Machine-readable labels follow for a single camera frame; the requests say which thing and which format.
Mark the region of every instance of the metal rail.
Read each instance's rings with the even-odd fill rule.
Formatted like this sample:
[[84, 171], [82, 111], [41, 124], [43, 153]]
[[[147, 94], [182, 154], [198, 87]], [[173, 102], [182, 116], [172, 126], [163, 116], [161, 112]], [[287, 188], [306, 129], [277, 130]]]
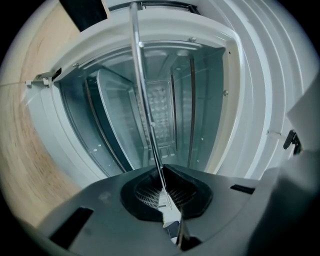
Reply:
[[154, 126], [156, 124], [154, 123], [150, 105], [149, 105], [149, 100], [148, 100], [148, 93], [147, 93], [146, 82], [145, 82], [145, 68], [144, 68], [144, 60], [143, 60], [144, 43], [140, 41], [139, 24], [138, 24], [138, 5], [136, 2], [132, 2], [130, 4], [130, 22], [131, 22], [130, 30], [131, 30], [132, 56], [133, 56], [136, 84], [137, 84], [139, 97], [141, 101], [142, 114], [145, 118], [147, 134], [151, 144], [155, 165], [160, 176], [163, 191], [167, 197], [169, 205], [171, 206], [170, 199], [166, 190], [166, 181], [165, 181], [164, 173], [162, 170], [163, 165], [161, 162], [159, 148], [156, 140], [156, 134], [154, 129]]
[[174, 79], [173, 73], [171, 73], [171, 88], [172, 88], [172, 101], [173, 101], [173, 122], [174, 122], [174, 138], [175, 138], [174, 142], [175, 142], [175, 150], [178, 151], [176, 92], [175, 92], [175, 79]]
[[189, 144], [189, 156], [187, 167], [190, 167], [192, 148], [194, 144], [195, 133], [195, 115], [196, 115], [196, 73], [195, 73], [195, 60], [192, 57], [190, 59], [190, 72], [191, 72], [191, 129], [190, 129], [190, 144]]

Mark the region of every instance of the screw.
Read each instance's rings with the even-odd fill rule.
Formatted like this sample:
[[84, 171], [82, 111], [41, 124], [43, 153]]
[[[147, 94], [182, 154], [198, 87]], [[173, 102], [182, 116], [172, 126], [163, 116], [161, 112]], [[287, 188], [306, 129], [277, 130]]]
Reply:
[[197, 40], [197, 38], [195, 38], [195, 37], [190, 37], [188, 39], [188, 41], [191, 42], [191, 43], [194, 43], [196, 40]]
[[138, 46], [140, 47], [140, 48], [143, 48], [143, 47], [145, 47], [145, 44], [144, 44], [144, 42], [138, 42]]

